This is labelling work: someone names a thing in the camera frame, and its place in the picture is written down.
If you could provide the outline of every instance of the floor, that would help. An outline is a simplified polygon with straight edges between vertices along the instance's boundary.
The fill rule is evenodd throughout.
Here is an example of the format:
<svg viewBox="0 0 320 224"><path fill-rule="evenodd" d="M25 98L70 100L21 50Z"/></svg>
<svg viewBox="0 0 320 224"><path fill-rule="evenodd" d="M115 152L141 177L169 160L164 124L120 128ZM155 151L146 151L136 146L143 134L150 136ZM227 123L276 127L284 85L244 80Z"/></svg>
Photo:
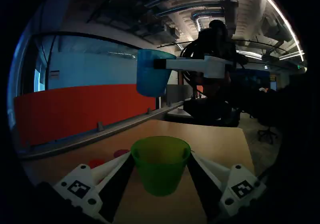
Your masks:
<svg viewBox="0 0 320 224"><path fill-rule="evenodd" d="M250 118L247 113L241 113L238 127L243 130L246 136L255 172L259 176L276 160L281 145L281 134L275 128L271 128L278 135L277 139L273 139L273 145L269 144L268 138L262 138L259 142L257 131L266 130L267 127L259 124L257 119Z"/></svg>

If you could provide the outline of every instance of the ceiling light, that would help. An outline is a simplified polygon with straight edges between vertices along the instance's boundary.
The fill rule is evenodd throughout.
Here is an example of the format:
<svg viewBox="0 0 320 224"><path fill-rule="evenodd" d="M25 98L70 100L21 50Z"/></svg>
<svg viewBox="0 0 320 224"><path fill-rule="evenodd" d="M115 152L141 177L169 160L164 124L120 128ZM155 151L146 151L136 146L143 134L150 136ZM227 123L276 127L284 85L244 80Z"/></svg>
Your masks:
<svg viewBox="0 0 320 224"><path fill-rule="evenodd" d="M280 56L279 57L279 60L284 60L284 59L287 59L287 58L291 58L291 57L295 57L295 56L300 56L299 53L291 53L291 54L288 54L288 55L285 55L285 56Z"/></svg>
<svg viewBox="0 0 320 224"><path fill-rule="evenodd" d="M296 46L298 48L298 51L299 51L299 55L301 57L301 61L303 62L304 59L303 59L303 54L302 54L302 50L300 49L300 46L299 46L299 41L295 35L295 33L293 32L292 28L291 28L291 25L290 23L288 22L288 20L284 17L284 15L282 14L282 12L280 11L280 9L276 6L276 4L274 4L274 2L272 0L267 0L272 6L273 8L276 10L276 12L279 14L279 16L282 18L283 22L285 23L285 25L287 26L290 34L292 35L293 39L294 39L294 42L296 43Z"/></svg>
<svg viewBox="0 0 320 224"><path fill-rule="evenodd" d="M259 57L255 57L255 56L249 56L249 55L245 55L247 57L251 57L251 58L254 58L254 59L258 59L258 60L262 60L262 58L259 58Z"/></svg>
<svg viewBox="0 0 320 224"><path fill-rule="evenodd" d="M255 52L247 52L247 51L236 51L237 53L244 54L244 55L250 55L261 58L261 54L255 53Z"/></svg>
<svg viewBox="0 0 320 224"><path fill-rule="evenodd" d="M244 56L247 56L247 57L251 57L251 58L254 58L254 59L262 60L261 54L258 54L258 53L255 53L255 52L246 52L246 51L239 51L239 50L236 50L236 52L239 53L239 54L242 54Z"/></svg>

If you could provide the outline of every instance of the desk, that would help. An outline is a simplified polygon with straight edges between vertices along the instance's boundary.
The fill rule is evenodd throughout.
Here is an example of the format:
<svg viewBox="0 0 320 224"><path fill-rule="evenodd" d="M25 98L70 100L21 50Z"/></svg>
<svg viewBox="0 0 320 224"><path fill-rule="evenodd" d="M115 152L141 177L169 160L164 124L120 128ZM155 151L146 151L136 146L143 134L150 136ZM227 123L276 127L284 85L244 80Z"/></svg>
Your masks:
<svg viewBox="0 0 320 224"><path fill-rule="evenodd" d="M91 145L41 160L24 162L31 175L52 184L67 175L80 163L92 159L113 159L119 149L130 149L132 144L148 136L173 136L185 140L198 155L231 167L243 164L254 173L246 138L239 128L198 126L149 120L117 135ZM206 223L206 216L186 168L182 180L173 194L154 197L148 194L134 169L122 201L115 224L123 223Z"/></svg>

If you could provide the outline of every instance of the green cup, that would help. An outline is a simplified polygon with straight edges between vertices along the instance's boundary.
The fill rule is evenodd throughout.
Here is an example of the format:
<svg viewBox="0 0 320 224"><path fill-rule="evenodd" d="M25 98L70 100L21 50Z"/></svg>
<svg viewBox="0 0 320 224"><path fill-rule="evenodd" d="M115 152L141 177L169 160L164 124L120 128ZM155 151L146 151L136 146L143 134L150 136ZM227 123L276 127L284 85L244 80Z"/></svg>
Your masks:
<svg viewBox="0 0 320 224"><path fill-rule="evenodd" d="M173 193L190 156L190 146L170 136L151 136L131 147L144 189L154 196Z"/></svg>

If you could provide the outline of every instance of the red partition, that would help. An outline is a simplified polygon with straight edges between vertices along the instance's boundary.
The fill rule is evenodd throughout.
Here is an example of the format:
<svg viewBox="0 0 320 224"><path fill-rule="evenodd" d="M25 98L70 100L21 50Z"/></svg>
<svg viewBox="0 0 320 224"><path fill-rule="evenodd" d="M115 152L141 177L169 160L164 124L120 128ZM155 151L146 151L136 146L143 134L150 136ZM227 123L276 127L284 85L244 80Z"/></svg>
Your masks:
<svg viewBox="0 0 320 224"><path fill-rule="evenodd" d="M155 98L135 84L77 86L16 97L14 109L22 146L39 145L154 110Z"/></svg>

